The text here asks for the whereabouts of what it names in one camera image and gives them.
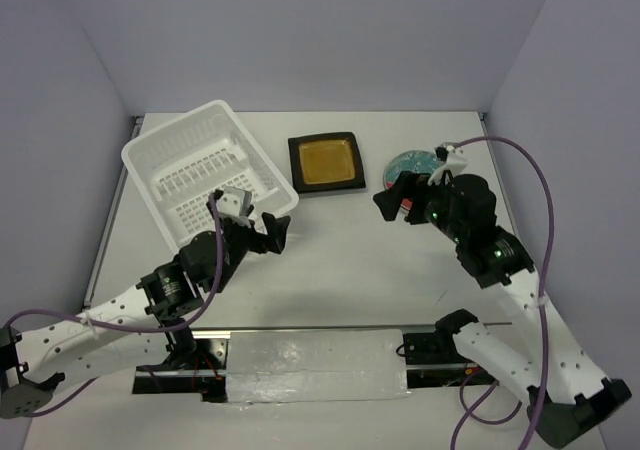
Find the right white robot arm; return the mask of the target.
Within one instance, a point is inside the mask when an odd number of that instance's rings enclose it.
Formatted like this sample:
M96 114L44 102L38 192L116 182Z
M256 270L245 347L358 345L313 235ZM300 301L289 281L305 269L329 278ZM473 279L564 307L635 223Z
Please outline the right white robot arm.
M521 242L497 223L496 196L480 176L446 171L402 172L374 195L382 217L395 220L404 200L405 220L430 223L455 245L462 268L510 318L527 348L520 354L497 339L477 317L459 310L441 318L434 341L444 360L479 364L525 405L530 434L562 449L607 420L631 399L628 385L608 377L577 342L546 297L541 275Z

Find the black square plate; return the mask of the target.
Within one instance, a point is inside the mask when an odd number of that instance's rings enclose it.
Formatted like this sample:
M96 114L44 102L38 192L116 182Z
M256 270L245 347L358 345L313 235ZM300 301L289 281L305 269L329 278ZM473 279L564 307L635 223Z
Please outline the black square plate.
M356 136L333 132L288 139L292 186L298 194L366 188Z

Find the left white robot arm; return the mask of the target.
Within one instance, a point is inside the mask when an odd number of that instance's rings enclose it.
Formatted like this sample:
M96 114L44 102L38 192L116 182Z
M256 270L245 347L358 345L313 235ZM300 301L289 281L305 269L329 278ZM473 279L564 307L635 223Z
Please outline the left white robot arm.
M157 356L173 368L195 359L190 326L222 292L250 253L281 253L288 216L262 216L265 232L252 222L216 215L215 228L204 231L174 258L122 294L78 315L52 311L54 323L21 332L15 322L44 316L30 309L1 328L1 416L40 417L56 410L56 392L87 387L121 369L145 366Z

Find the large red teal floral plate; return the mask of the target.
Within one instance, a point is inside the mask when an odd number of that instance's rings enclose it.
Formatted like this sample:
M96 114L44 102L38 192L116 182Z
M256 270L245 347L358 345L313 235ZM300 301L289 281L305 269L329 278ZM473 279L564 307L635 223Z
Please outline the large red teal floral plate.
M433 174L443 165L434 151L409 150L395 156L385 167L382 183L390 189L403 171Z

